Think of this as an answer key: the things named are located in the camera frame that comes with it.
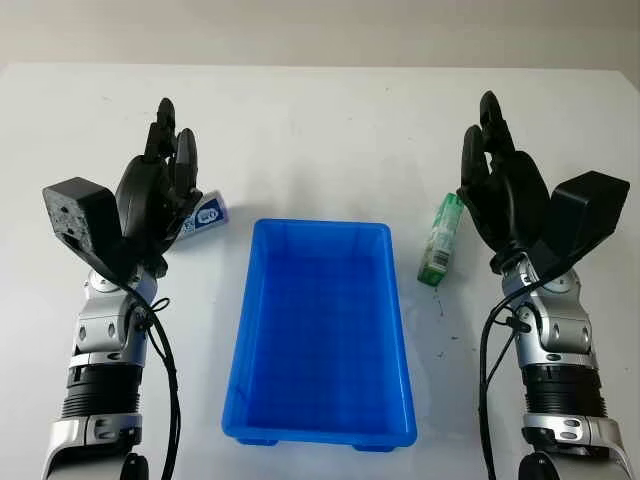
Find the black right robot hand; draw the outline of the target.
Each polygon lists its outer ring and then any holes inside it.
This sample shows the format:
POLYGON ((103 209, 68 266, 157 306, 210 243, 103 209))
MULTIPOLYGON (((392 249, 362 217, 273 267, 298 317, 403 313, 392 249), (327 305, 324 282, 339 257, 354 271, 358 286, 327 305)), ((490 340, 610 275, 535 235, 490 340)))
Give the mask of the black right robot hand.
POLYGON ((515 147, 492 91, 481 97, 479 123, 465 132, 457 194, 496 254, 526 250, 540 237, 549 192, 533 158, 515 147))

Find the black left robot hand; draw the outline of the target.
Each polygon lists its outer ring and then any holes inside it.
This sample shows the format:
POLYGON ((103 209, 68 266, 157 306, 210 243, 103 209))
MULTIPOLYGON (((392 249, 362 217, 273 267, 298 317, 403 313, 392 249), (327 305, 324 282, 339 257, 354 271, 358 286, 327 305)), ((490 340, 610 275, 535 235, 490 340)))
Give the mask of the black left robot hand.
POLYGON ((144 152, 133 158, 116 190, 122 233, 136 262, 154 278, 166 275, 164 253, 200 201, 193 131, 176 130, 175 107, 164 98, 151 123, 144 152))

